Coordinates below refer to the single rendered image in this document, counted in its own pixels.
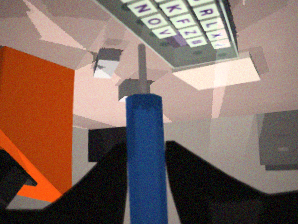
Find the blue stylus with white tip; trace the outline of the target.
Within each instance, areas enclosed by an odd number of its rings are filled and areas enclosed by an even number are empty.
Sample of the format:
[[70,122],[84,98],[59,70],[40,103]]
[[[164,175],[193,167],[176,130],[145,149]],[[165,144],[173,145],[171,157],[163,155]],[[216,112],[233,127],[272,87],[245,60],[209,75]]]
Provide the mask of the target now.
[[148,94],[145,45],[137,48],[139,94],[125,98],[130,224],[168,224],[162,97]]

